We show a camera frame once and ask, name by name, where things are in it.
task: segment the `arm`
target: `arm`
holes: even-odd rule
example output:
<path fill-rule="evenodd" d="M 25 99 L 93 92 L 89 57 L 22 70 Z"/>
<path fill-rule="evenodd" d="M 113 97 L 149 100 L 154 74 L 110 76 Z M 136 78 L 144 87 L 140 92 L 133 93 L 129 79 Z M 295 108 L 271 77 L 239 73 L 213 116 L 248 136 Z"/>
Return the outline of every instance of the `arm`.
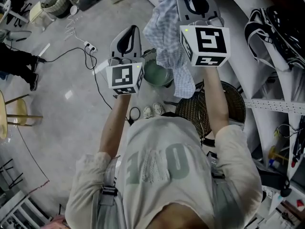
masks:
<path fill-rule="evenodd" d="M 119 95 L 102 131 L 99 152 L 114 158 L 118 152 L 131 95 Z"/>
<path fill-rule="evenodd" d="M 130 95 L 120 95 L 115 101 L 104 129 L 101 145 L 96 155 L 85 155 L 76 163 L 66 220 L 71 228 L 90 228 L 93 195 L 104 183 L 104 173 L 117 154 L 124 128 Z"/>
<path fill-rule="evenodd" d="M 215 135 L 218 167 L 234 184 L 245 225 L 262 201 L 262 184 L 240 127 L 229 125 L 228 104 L 214 67 L 204 67 L 204 90 L 210 126 Z"/>
<path fill-rule="evenodd" d="M 215 67 L 203 67 L 206 109 L 214 136 L 229 125 L 229 111 L 224 90 Z"/>

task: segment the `white t-shirt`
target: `white t-shirt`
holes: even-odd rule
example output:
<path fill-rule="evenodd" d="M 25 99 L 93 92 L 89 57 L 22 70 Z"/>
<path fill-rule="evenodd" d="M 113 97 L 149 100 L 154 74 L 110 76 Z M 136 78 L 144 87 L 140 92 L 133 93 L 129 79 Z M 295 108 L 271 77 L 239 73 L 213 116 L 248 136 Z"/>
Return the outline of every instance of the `white t-shirt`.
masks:
<path fill-rule="evenodd" d="M 217 133 L 215 146 L 218 166 L 240 195 L 246 224 L 262 198 L 260 177 L 246 136 L 240 127 L 226 126 Z M 109 162 L 108 154 L 98 153 L 86 155 L 77 163 L 66 210 L 72 229 L 91 227 L 92 196 L 101 189 Z M 183 118 L 161 116 L 131 126 L 116 187 L 122 195 L 128 229 L 146 228 L 170 203 L 188 206 L 210 229 L 214 228 L 210 165 L 194 125 Z"/>

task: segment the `white shoe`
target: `white shoe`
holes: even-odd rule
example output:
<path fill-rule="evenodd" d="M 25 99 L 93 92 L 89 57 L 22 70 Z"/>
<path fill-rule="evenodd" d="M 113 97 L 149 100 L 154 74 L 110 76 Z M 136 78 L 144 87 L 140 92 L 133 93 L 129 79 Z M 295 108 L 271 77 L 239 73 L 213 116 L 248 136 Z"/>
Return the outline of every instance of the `white shoe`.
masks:
<path fill-rule="evenodd" d="M 143 110 L 143 117 L 144 119 L 151 118 L 153 116 L 153 111 L 150 106 L 146 106 Z"/>
<path fill-rule="evenodd" d="M 161 104 L 159 104 L 159 103 L 154 103 L 152 105 L 152 107 L 153 107 L 154 114 L 156 116 L 161 116 L 161 115 L 163 115 L 165 113 L 164 107 Z"/>

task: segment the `sneaker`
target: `sneaker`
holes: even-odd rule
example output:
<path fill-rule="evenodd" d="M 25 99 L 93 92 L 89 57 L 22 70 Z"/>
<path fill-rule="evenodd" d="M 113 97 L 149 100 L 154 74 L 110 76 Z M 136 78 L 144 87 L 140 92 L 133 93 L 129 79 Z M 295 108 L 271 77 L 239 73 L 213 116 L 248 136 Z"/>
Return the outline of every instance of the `sneaker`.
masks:
<path fill-rule="evenodd" d="M 143 117 L 144 119 L 151 118 L 153 116 L 153 111 L 150 106 L 146 106 L 143 110 Z"/>
<path fill-rule="evenodd" d="M 163 115 L 165 113 L 164 107 L 161 104 L 159 104 L 159 103 L 154 103 L 152 105 L 152 107 L 153 107 L 154 114 L 156 116 L 161 116 L 161 115 Z"/>
<path fill-rule="evenodd" d="M 34 83 L 30 84 L 31 92 L 35 91 L 37 88 L 38 74 L 35 74 L 35 75 L 36 75 L 36 79 L 35 79 Z"/>
<path fill-rule="evenodd" d="M 36 71 L 36 69 L 37 69 L 37 65 L 38 65 L 38 57 L 37 57 L 36 63 L 30 65 L 30 66 L 31 66 L 31 70 L 32 70 L 33 73 L 35 73 L 35 71 Z"/>

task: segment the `person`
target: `person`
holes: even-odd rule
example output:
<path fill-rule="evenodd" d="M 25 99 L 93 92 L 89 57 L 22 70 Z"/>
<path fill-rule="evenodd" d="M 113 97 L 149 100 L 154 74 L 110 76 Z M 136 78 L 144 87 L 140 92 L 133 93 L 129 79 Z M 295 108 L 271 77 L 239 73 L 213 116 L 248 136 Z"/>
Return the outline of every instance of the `person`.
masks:
<path fill-rule="evenodd" d="M 38 74 L 35 73 L 37 64 L 45 63 L 45 60 L 28 52 L 10 50 L 1 40 L 0 52 L 2 55 L 0 71 L 20 76 L 30 84 L 30 90 L 35 91 L 38 82 Z"/>
<path fill-rule="evenodd" d="M 129 128 L 126 152 L 115 181 L 122 197 L 126 228 L 220 229 L 217 225 L 222 220 L 227 223 L 222 228 L 236 229 L 244 228 L 255 215 L 262 201 L 262 184 L 246 135 L 239 126 L 229 125 L 217 69 L 204 67 L 203 79 L 217 167 L 225 176 L 221 176 L 222 184 L 226 181 L 235 189 L 234 199 L 222 196 L 222 209 L 216 213 L 215 199 L 219 193 L 215 191 L 211 165 L 194 125 L 184 118 L 162 116 L 164 109 L 155 104 L 157 117 L 151 118 L 151 108 L 145 108 L 146 119 Z M 97 213 L 98 219 L 104 219 L 108 225 L 114 216 L 96 211 L 94 195 L 100 193 L 108 177 L 107 167 L 117 155 L 129 101 L 130 95 L 118 97 L 102 131 L 98 153 L 85 155 L 76 163 L 65 212 L 72 229 L 118 228 L 93 226 Z M 229 209 L 234 204 L 236 210 Z M 240 221 L 239 226 L 230 226 L 236 221 Z"/>

